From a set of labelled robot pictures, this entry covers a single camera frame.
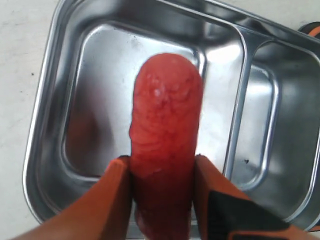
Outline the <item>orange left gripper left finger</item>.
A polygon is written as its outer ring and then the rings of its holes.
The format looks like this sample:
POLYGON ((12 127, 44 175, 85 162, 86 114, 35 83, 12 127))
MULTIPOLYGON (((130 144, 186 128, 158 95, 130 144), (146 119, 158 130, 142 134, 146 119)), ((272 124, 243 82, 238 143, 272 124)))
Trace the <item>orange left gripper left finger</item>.
POLYGON ((129 157, 112 160, 81 198, 18 240, 124 240, 132 209, 129 157))

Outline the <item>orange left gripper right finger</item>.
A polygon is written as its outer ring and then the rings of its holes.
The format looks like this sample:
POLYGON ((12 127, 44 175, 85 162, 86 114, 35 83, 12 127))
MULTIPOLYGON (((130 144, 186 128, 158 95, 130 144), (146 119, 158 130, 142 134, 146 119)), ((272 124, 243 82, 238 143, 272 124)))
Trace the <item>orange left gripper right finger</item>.
POLYGON ((315 240, 253 202, 203 156, 195 157, 193 206, 202 240, 315 240))

